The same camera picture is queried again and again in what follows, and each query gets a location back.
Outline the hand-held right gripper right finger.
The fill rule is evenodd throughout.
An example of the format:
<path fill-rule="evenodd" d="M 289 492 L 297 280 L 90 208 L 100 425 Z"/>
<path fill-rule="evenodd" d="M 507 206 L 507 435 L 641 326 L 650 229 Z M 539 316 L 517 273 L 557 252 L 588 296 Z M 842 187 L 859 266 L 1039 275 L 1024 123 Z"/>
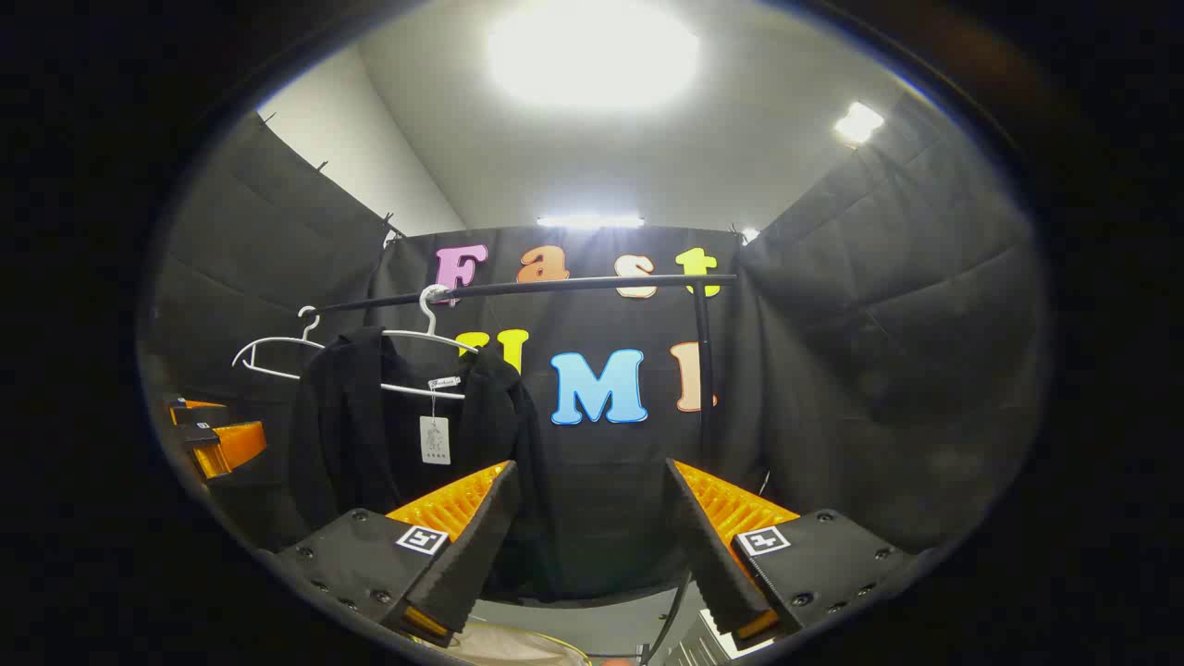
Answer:
<path fill-rule="evenodd" d="M 693 465 L 665 467 L 673 534 L 716 630 L 736 648 L 860 610 L 915 558 L 838 511 L 799 514 Z"/>

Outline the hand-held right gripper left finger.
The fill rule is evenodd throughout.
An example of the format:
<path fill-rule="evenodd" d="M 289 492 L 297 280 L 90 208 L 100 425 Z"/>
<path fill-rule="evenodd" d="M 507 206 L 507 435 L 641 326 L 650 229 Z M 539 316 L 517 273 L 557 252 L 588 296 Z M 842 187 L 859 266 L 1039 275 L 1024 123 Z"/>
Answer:
<path fill-rule="evenodd" d="M 503 461 L 388 514 L 346 511 L 274 564 L 369 623 L 448 648 L 520 507 L 517 465 Z"/>

